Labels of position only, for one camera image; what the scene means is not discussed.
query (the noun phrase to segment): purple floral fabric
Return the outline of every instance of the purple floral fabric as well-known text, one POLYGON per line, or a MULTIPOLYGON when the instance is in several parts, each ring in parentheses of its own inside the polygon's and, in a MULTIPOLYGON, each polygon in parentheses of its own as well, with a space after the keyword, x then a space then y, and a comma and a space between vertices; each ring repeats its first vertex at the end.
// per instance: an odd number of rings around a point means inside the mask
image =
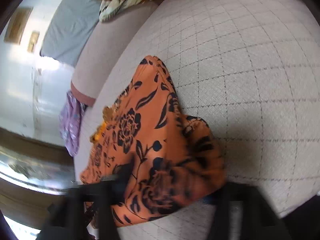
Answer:
POLYGON ((78 152, 80 126, 86 107, 74 97, 71 90, 67 92, 67 102, 59 115, 60 135, 72 157, 78 152))

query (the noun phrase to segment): gray bed sheet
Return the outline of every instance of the gray bed sheet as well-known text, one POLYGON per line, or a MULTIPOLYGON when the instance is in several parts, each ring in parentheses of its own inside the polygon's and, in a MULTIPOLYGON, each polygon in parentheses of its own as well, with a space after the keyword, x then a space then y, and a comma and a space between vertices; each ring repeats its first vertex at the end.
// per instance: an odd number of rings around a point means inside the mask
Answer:
POLYGON ((40 55, 75 67, 99 21, 100 4, 98 0, 62 0, 45 34, 40 55))

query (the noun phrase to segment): white wall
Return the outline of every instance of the white wall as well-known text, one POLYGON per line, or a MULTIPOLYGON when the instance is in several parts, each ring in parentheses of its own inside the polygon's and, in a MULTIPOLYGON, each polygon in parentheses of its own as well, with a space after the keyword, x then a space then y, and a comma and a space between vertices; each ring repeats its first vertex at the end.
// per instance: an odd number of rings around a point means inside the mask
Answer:
POLYGON ((23 0, 33 7, 20 45, 0 35, 0 127, 26 137, 63 145, 58 115, 70 89, 73 68, 39 56, 45 32, 61 0, 23 0), (32 31, 40 36, 33 54, 27 52, 32 31))

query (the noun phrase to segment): black floral pattern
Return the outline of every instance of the black floral pattern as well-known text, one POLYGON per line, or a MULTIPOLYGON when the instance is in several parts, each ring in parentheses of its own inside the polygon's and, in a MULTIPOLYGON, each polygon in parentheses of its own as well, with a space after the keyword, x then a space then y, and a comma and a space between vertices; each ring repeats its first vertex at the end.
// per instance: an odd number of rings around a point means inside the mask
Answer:
POLYGON ((172 81, 172 78, 169 76, 169 77, 167 77, 167 81, 170 83, 170 85, 172 86, 172 88, 173 88, 173 90, 174 90, 174 92, 175 93, 177 93, 176 92, 176 89, 175 89, 175 87, 174 87, 174 84, 173 84, 173 81, 172 81))
POLYGON ((185 138, 190 137, 190 135, 194 132, 194 130, 196 130, 196 127, 198 126, 199 121, 203 122, 206 125, 206 127, 209 127, 206 121, 200 117, 188 115, 186 119, 187 121, 189 121, 189 124, 186 125, 182 130, 182 134, 185 138))
POLYGON ((123 146, 124 153, 128 153, 133 143, 133 138, 141 128, 141 115, 136 114, 131 108, 119 120, 118 145, 123 146))
POLYGON ((163 158, 155 158, 149 170, 149 179, 139 182, 142 203, 151 214, 167 215, 181 208, 173 200, 176 181, 177 175, 172 163, 163 158))
POLYGON ((122 97, 122 96, 124 96, 124 95, 127 95, 128 92, 129 92, 129 90, 130 90, 130 85, 127 86, 127 87, 125 88, 125 90, 122 91, 122 93, 120 94, 120 96, 122 97))
POLYGON ((175 93, 171 93, 170 97, 171 98, 169 99, 169 112, 180 114, 181 111, 177 95, 175 93))
POLYGON ((100 166, 100 160, 101 160, 101 152, 102 152, 102 145, 100 143, 97 143, 95 147, 95 155, 94 155, 94 165, 96 167, 100 166))
POLYGON ((144 58, 144 59, 140 62, 140 65, 145 65, 145 64, 148 64, 148 61, 144 58))
POLYGON ((157 93, 157 90, 158 88, 156 88, 156 90, 151 92, 148 96, 141 98, 136 105, 136 110, 138 110, 140 107, 143 107, 144 105, 149 103, 157 93))

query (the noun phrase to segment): orange cloth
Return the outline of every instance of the orange cloth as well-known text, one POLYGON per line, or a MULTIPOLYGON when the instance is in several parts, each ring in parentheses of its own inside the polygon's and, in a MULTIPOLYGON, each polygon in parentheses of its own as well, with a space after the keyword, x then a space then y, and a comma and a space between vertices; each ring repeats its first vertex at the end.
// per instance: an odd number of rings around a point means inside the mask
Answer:
POLYGON ((112 206, 118 227, 155 220, 219 189, 225 182, 219 146, 204 120, 181 113, 169 71, 147 56, 92 137, 83 183, 135 158, 124 200, 112 206))

